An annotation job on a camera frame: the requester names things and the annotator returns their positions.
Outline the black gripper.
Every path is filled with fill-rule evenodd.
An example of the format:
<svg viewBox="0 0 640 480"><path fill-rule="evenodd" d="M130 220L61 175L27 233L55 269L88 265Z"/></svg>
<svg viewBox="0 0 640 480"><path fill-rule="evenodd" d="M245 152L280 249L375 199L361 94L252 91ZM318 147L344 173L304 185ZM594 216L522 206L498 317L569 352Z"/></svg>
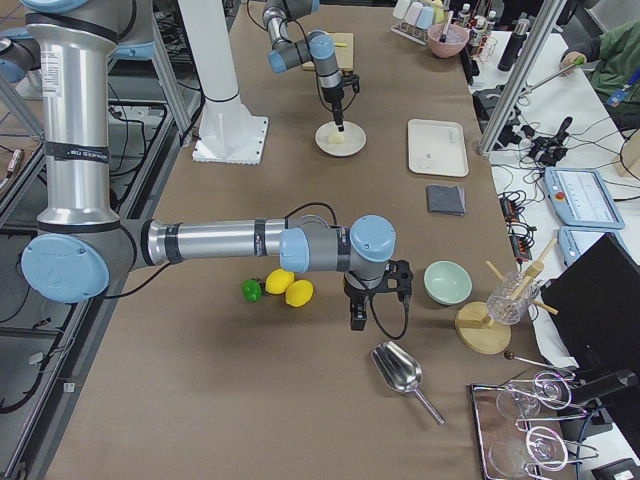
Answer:
<svg viewBox="0 0 640 480"><path fill-rule="evenodd" d="M319 85L321 87L324 100L330 105L336 128L339 132L344 131L344 115L342 111L342 100L344 98L344 88L351 87L354 94L360 91L360 77L356 73L335 72L331 75L320 76Z"/></svg>
<svg viewBox="0 0 640 480"><path fill-rule="evenodd" d="M344 278L344 293L350 300L350 329L365 329L366 303L376 294L395 293L404 308L409 310L413 279L413 272L406 260L390 260L382 274L374 280L365 280L354 271L347 272Z"/></svg>

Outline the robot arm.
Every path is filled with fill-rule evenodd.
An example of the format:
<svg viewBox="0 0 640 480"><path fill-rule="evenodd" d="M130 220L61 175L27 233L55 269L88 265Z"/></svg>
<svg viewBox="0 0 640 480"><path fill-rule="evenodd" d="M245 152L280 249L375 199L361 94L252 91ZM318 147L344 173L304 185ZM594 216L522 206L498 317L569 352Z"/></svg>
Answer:
<svg viewBox="0 0 640 480"><path fill-rule="evenodd" d="M311 62L316 72L316 85L321 89L324 101L330 104L337 131L343 133L344 90L351 87L354 95L357 95L360 92L359 76L355 73L342 73L334 41L324 30L316 29L303 34L303 39L298 41L291 40L287 30L289 23L315 13L319 7L319 1L265 2L262 23L271 40L268 60L274 73L283 73Z"/></svg>
<svg viewBox="0 0 640 480"><path fill-rule="evenodd" d="M20 1L26 30L40 49L44 113L47 206L37 217L37 234L21 256L30 287L65 304L131 295L169 266L200 258L278 255L288 272L337 271L344 274L350 299L350 328L362 331L370 308L389 339L408 327L413 274L405 260L392 260L393 225L366 215L352 226L338 225L326 203L310 202L281 219L163 223L132 218L123 200L146 161L129 170L112 170L109 144L109 60L154 56L153 1ZM270 39L268 61L284 72L310 61L318 94L332 114L337 132L359 127L344 120L345 87L359 93L356 74L341 73L331 37L323 30L293 42L287 26L315 13L321 1L264 1L259 26ZM187 45L196 65L202 100L201 127L194 159L258 164L268 119L254 116L243 104L231 53L222 1L178 1ZM160 48L164 47L158 35ZM331 221L293 215L307 206L324 206ZM108 296L129 272L161 268L147 282L126 293ZM395 293L403 305L401 333L392 336L374 307L377 294Z"/></svg>

